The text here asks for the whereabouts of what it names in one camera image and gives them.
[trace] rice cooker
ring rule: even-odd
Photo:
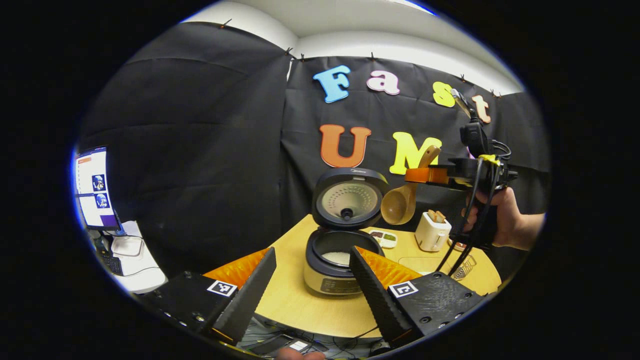
[[[308,239],[305,283],[325,295],[361,293],[351,269],[351,247],[384,256],[375,238],[361,231],[381,216],[382,197],[389,191],[385,177],[365,168],[333,168],[314,189],[311,214],[319,225]]]

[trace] rice cooker lid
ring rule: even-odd
[[[314,189],[312,216],[321,227],[356,230],[375,224],[382,197],[389,191],[385,177],[365,168],[332,168]]]

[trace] wooden ladle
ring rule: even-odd
[[[440,154],[440,148],[431,145],[424,152],[418,168],[424,168]],[[415,213],[415,190],[418,183],[407,183],[390,190],[382,198],[380,212],[388,224],[401,225],[407,223]]]

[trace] hand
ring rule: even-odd
[[[295,351],[290,347],[281,348],[278,351],[276,360],[324,360],[325,356],[319,351],[308,352],[302,355],[301,352]]]
[[[486,204],[487,196],[481,192],[476,192],[476,198]],[[520,250],[530,250],[542,229],[545,214],[523,215],[518,209],[516,197],[513,189],[505,188],[503,191],[494,193],[491,205],[497,206],[498,231],[493,238],[493,246],[514,247]],[[463,231],[467,232],[473,228],[477,221],[478,208],[472,206],[469,211],[467,223]],[[465,209],[462,209],[462,216],[465,216]]]

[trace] ceiling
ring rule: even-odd
[[[227,0],[256,8],[297,37],[336,31],[382,31],[423,38],[463,51],[515,83],[519,80],[485,46],[440,17],[402,0]]]

